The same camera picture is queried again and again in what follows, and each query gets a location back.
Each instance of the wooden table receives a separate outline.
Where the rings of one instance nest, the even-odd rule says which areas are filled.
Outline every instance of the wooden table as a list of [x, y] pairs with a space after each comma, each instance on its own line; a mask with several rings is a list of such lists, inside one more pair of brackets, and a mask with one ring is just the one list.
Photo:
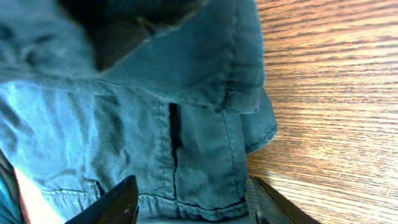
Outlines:
[[398, 223], [398, 1], [258, 4], [279, 134], [250, 173], [322, 223]]

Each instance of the brown wooden floor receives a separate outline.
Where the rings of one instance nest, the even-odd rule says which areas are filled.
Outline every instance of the brown wooden floor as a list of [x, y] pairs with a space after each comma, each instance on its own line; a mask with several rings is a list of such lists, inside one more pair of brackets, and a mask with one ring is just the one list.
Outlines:
[[251, 174], [322, 223], [398, 223], [398, 1], [258, 3], [279, 134]]

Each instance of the wooden surface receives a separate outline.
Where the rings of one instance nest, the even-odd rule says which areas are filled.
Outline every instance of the wooden surface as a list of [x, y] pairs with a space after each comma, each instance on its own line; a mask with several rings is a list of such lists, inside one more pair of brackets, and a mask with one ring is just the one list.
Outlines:
[[398, 1], [258, 3], [279, 134], [250, 173], [322, 223], [398, 223]]

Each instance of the wood grain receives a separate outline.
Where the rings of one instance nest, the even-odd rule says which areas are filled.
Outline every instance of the wood grain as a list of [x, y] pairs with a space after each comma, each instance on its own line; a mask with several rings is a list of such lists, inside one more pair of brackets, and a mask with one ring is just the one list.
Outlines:
[[398, 223], [398, 1], [257, 1], [279, 134], [250, 173], [322, 223]]

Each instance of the teal cloth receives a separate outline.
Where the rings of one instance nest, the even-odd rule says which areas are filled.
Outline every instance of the teal cloth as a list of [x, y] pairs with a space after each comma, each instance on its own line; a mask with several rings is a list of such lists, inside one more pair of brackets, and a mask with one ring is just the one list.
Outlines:
[[0, 175], [0, 223], [22, 224], [19, 206], [12, 200], [6, 182]]
[[0, 84], [0, 149], [66, 220], [129, 175], [138, 223], [247, 220], [246, 156], [277, 131], [263, 60], [255, 0], [208, 1], [104, 77]]

